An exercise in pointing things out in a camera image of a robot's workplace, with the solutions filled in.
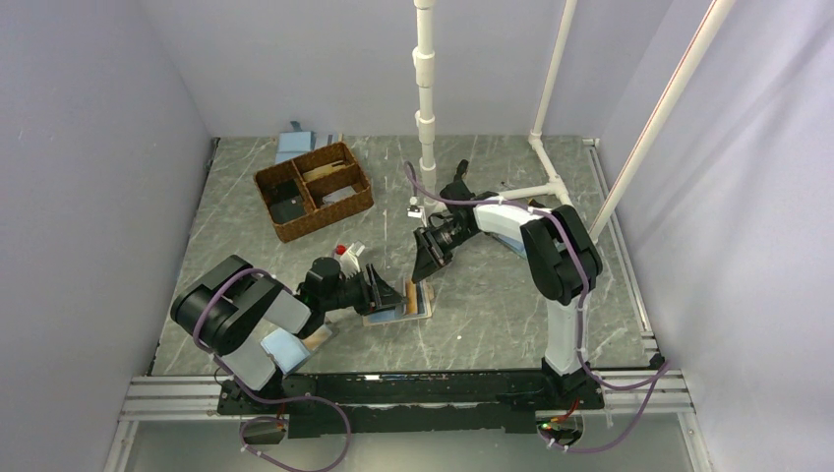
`purple cable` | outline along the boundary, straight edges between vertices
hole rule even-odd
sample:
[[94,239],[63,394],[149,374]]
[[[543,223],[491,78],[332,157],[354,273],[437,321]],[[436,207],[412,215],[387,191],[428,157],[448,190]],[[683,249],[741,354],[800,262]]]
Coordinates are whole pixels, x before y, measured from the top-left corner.
[[[262,268],[245,268],[245,269],[235,273],[234,275],[232,275],[226,281],[226,283],[224,283],[223,285],[220,286],[219,289],[217,289],[217,291],[214,293],[214,296],[211,297],[211,300],[209,300],[208,303],[206,304],[206,307],[203,308],[203,312],[200,313],[200,317],[197,319],[197,322],[194,324],[194,331],[193,331],[191,337],[194,340],[194,344],[197,345],[198,348],[200,348],[201,350],[206,351],[208,353],[211,353],[211,348],[209,348],[202,341],[200,341],[200,331],[203,329],[203,325],[206,324],[206,319],[209,317],[209,312],[211,311],[212,308],[214,308],[214,305],[217,304],[217,302],[220,300],[220,298],[223,297],[223,294],[226,293],[226,290],[228,290],[229,287],[234,285],[235,282],[237,282],[241,278],[245,277],[246,275],[255,274],[255,273],[258,273],[258,274],[263,275],[263,276],[270,276],[269,272],[267,272],[266,270],[263,270]],[[217,355],[213,355],[213,359],[214,359],[214,362],[218,366],[220,366],[221,369],[226,371],[226,374],[229,374],[229,375],[232,376],[235,383],[238,384],[238,386],[240,386],[240,389],[243,390],[244,393],[246,393],[247,395],[249,395],[252,399],[254,399],[256,401],[259,401],[259,402],[261,402],[263,404],[266,404],[266,405],[278,405],[278,404],[281,404],[281,403],[289,403],[289,402],[293,402],[293,401],[315,401],[315,402],[318,402],[318,403],[323,403],[323,404],[333,408],[334,410],[336,410],[336,413],[338,413],[339,416],[341,416],[341,419],[344,422],[344,429],[345,429],[345,435],[346,435],[345,438],[344,438],[344,448],[341,450],[341,454],[339,455],[339,457],[336,458],[336,460],[334,462],[332,462],[329,466],[321,468],[321,469],[316,469],[316,470],[311,470],[311,471],[307,471],[307,470],[304,470],[304,469],[296,469],[295,467],[286,465],[283,462],[278,461],[277,459],[275,459],[274,457],[272,457],[268,454],[264,454],[264,453],[260,452],[259,450],[255,449],[254,447],[252,447],[252,446],[250,446],[246,443],[246,440],[244,439],[244,433],[246,432],[246,428],[248,428],[249,425],[251,425],[253,423],[261,423],[263,421],[266,421],[267,419],[269,419],[270,421],[275,421],[278,424],[283,424],[283,421],[278,420],[277,418],[271,418],[271,417],[267,417],[267,416],[259,416],[259,417],[253,418],[253,419],[247,421],[246,423],[244,423],[243,425],[241,425],[240,432],[239,432],[240,443],[243,445],[243,448],[247,452],[249,452],[253,455],[256,455],[257,457],[260,457],[261,459],[265,460],[266,462],[274,464],[274,465],[276,465],[276,466],[278,466],[278,467],[280,467],[284,470],[288,470],[290,472],[328,472],[333,467],[338,465],[342,460],[344,460],[345,455],[347,455],[347,449],[350,446],[350,437],[351,437],[350,421],[347,419],[347,415],[344,413],[344,410],[342,410],[337,404],[333,403],[332,401],[330,401],[326,398],[321,398],[320,396],[313,396],[313,395],[291,396],[291,397],[288,397],[288,398],[280,398],[280,399],[260,398],[259,396],[255,395],[255,393],[252,392],[252,390],[249,389],[249,387],[246,386],[246,384],[243,383],[243,381],[241,381],[240,379],[238,379],[237,376],[234,375],[232,370],[229,368],[229,366],[226,365],[226,363],[224,363],[222,361],[222,359],[217,357]]]
[[587,374],[588,377],[593,379],[594,382],[596,382],[597,384],[600,384],[602,386],[605,386],[607,388],[610,388],[612,390],[619,390],[619,391],[633,390],[635,388],[644,386],[646,384],[652,384],[652,386],[648,390],[648,393],[646,394],[646,398],[643,400],[643,403],[640,406],[640,409],[637,410],[637,414],[631,420],[631,424],[629,424],[628,428],[625,429],[623,435],[621,435],[619,438],[617,438],[616,440],[614,440],[610,444],[606,444],[605,446],[595,447],[593,449],[577,449],[576,452],[580,452],[580,453],[581,452],[601,452],[603,450],[608,450],[609,448],[614,447],[617,444],[619,444],[623,439],[626,438],[627,434],[631,432],[631,429],[633,429],[633,427],[639,421],[640,417],[643,415],[643,411],[645,410],[646,405],[649,402],[649,398],[651,398],[651,394],[654,391],[654,387],[657,384],[657,381],[659,381],[664,375],[666,375],[666,372],[669,370],[669,363],[664,362],[663,365],[658,370],[657,374],[655,374],[654,376],[651,376],[644,381],[634,383],[634,384],[631,384],[631,385],[614,385],[614,384],[605,382],[599,376],[594,374],[591,371],[591,369],[585,364],[585,359],[582,357],[581,349],[582,349],[582,336],[584,335],[584,330],[585,330],[584,320],[583,320],[584,310],[585,310],[584,305],[585,305],[585,299],[587,298],[588,292],[590,291],[590,283],[588,281],[588,275],[587,275],[587,273],[585,273],[585,268],[582,266],[582,263],[579,261],[579,256],[576,254],[576,250],[574,249],[573,245],[570,243],[570,239],[567,237],[567,233],[565,232],[565,229],[562,227],[562,224],[559,222],[559,220],[556,219],[549,211],[543,211],[541,209],[533,208],[531,206],[527,206],[527,205],[520,204],[518,202],[514,202],[514,201],[510,201],[510,200],[470,200],[470,201],[463,201],[463,200],[448,200],[448,199],[444,199],[443,197],[440,197],[440,196],[437,196],[437,195],[432,195],[431,193],[429,193],[428,190],[426,190],[423,186],[421,186],[419,182],[417,182],[417,174],[414,171],[414,165],[411,164],[411,162],[408,162],[408,161],[405,161],[404,165],[405,165],[405,178],[408,179],[408,181],[411,183],[411,186],[413,188],[417,189],[418,191],[420,191],[420,193],[429,197],[432,200],[441,202],[441,203],[446,204],[446,205],[455,205],[455,206],[462,206],[462,207],[476,207],[476,206],[479,206],[479,205],[509,205],[511,207],[521,208],[524,211],[530,211],[533,214],[537,214],[539,216],[545,217],[553,223],[553,225],[556,227],[557,232],[559,233],[560,237],[562,238],[562,241],[565,243],[567,253],[570,255],[570,259],[573,261],[573,265],[576,267],[576,271],[579,273],[579,278],[582,280],[582,292],[579,294],[579,300],[576,304],[576,310],[578,311],[578,314],[579,314],[579,316],[578,316],[579,322],[576,324],[576,333],[577,333],[577,337],[576,337],[576,356],[579,359],[579,365],[582,366],[582,369],[585,371],[585,374]]

